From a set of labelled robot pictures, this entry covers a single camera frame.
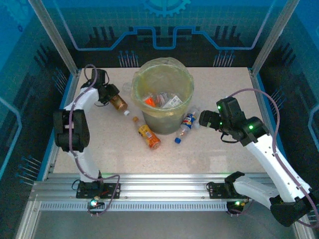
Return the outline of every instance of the plastic bottle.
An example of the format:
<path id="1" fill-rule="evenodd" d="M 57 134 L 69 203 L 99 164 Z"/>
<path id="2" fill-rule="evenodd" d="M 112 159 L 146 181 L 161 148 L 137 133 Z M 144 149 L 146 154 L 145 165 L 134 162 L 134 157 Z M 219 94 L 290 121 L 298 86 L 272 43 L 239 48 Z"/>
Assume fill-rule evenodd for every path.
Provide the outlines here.
<path id="1" fill-rule="evenodd" d="M 184 120 L 182 121 L 180 128 L 176 132 L 175 143 L 180 143 L 187 135 L 187 133 L 191 130 L 194 125 L 196 119 L 199 117 L 200 109 L 196 106 L 192 106 Z"/>
<path id="2" fill-rule="evenodd" d="M 130 111 L 128 111 L 128 104 L 119 95 L 111 98 L 110 102 L 116 108 L 116 110 L 122 112 L 125 116 L 130 113 Z"/>
<path id="3" fill-rule="evenodd" d="M 149 126 L 144 122 L 139 120 L 139 118 L 134 117 L 133 122 L 138 128 L 140 135 L 145 139 L 146 144 L 150 149 L 156 149 L 160 145 L 160 139 L 150 130 Z"/>
<path id="4" fill-rule="evenodd" d="M 149 106 L 156 107 L 154 100 L 153 100 L 153 95 L 151 93 L 148 93 L 144 98 L 143 101 L 148 104 Z"/>
<path id="5" fill-rule="evenodd" d="M 132 89 L 132 83 L 131 82 L 125 82 L 122 86 L 122 92 L 125 94 L 130 94 Z"/>
<path id="6" fill-rule="evenodd" d="M 158 108 L 163 107 L 168 101 L 169 101 L 168 93 L 161 92 L 161 93 L 155 95 L 154 102 L 155 102 L 156 107 L 158 107 Z"/>

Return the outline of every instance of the brown bottle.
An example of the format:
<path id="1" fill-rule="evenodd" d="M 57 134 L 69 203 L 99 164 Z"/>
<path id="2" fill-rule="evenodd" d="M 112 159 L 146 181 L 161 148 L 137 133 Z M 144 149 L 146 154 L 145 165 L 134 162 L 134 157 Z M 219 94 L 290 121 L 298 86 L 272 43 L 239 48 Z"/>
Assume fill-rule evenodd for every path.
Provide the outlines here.
<path id="1" fill-rule="evenodd" d="M 119 95 L 111 98 L 110 102 L 116 108 L 116 110 L 122 112 L 125 116 L 130 113 L 130 111 L 127 110 L 128 104 Z"/>

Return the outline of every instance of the robotic arm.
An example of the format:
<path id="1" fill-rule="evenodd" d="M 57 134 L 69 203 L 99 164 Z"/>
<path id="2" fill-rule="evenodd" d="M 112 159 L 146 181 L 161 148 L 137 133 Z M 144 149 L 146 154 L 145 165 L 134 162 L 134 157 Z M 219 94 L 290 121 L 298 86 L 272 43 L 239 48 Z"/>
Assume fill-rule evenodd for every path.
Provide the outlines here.
<path id="1" fill-rule="evenodd" d="M 71 107 L 76 99 L 64 109 L 56 111 L 53 115 L 54 140 L 56 145 L 67 152 L 74 160 L 74 156 L 69 148 L 69 128 L 72 127 L 73 150 L 78 155 L 78 162 L 82 169 L 93 178 L 98 178 L 100 171 L 92 160 L 91 153 L 87 148 L 90 141 L 90 133 L 85 115 L 88 114 L 95 102 L 99 101 L 105 105 L 120 92 L 115 85 L 105 82 L 106 74 L 106 71 L 97 69 L 96 83 L 76 103 L 73 111 L 72 125 L 69 125 L 68 119 Z M 93 83 L 95 75 L 95 71 L 92 71 L 92 78 L 82 85 L 80 93 L 84 92 Z M 81 172 L 80 180 L 86 183 L 93 181 Z"/>
<path id="2" fill-rule="evenodd" d="M 274 156 L 272 152 L 273 138 L 262 121 L 257 117 L 246 119 L 237 100 L 233 97 L 218 101 L 217 108 L 219 113 L 203 111 L 199 118 L 200 125 L 221 132 L 223 142 L 240 142 L 259 160 L 276 188 L 253 181 L 240 172 L 230 175 L 225 179 L 225 183 L 231 184 L 231 187 L 238 194 L 248 196 L 269 208 L 276 220 L 286 227 L 309 212 L 312 208 L 304 193 Z M 225 135 L 231 135 L 235 141 L 224 140 Z M 277 148 L 276 153 L 313 201 L 318 203 L 319 190 L 312 190 Z"/>

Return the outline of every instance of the bottle label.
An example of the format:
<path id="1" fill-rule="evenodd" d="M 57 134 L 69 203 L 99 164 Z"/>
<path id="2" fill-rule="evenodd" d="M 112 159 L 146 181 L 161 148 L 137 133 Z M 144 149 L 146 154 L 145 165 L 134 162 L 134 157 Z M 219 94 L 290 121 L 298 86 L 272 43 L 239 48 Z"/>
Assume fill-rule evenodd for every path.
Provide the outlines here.
<path id="1" fill-rule="evenodd" d="M 139 128 L 140 135 L 145 139 L 148 146 L 153 149 L 159 142 L 160 139 L 150 130 L 147 124 Z"/>
<path id="2" fill-rule="evenodd" d="M 187 114 L 181 124 L 191 128 L 195 120 L 196 120 L 196 116 L 195 115 Z"/>

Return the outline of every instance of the blue bottle label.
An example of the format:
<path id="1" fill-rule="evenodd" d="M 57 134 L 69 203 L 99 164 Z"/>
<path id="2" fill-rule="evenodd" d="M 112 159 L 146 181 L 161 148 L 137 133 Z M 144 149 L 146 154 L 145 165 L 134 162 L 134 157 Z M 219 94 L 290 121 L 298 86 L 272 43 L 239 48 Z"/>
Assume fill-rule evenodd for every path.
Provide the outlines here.
<path id="1" fill-rule="evenodd" d="M 195 115 L 187 114 L 181 124 L 191 128 L 195 120 L 196 120 L 196 116 Z"/>

